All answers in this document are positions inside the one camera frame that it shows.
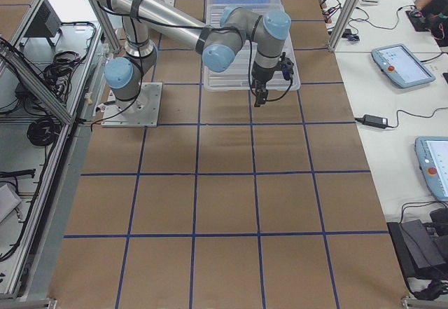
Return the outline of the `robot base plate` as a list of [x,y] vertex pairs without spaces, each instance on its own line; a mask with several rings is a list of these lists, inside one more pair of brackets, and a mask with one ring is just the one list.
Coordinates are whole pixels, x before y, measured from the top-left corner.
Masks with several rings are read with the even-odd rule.
[[141,92],[130,108],[121,112],[130,103],[118,101],[106,106],[101,126],[104,128],[154,128],[158,125],[160,102],[162,98],[161,82],[143,83]]

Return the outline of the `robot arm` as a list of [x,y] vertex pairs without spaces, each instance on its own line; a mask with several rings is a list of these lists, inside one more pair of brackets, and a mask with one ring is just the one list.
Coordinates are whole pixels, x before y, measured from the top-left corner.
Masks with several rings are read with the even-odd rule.
[[268,84],[276,74],[288,82],[284,95],[294,87],[294,63],[284,51],[291,19],[283,10],[259,14],[247,7],[230,5],[224,8],[219,26],[213,26],[163,0],[94,0],[94,3],[104,12],[130,23],[128,42],[138,53],[142,53],[144,43],[136,37],[137,27],[149,27],[195,50],[213,74],[225,73],[248,45],[243,82],[255,97],[255,107],[274,101]]

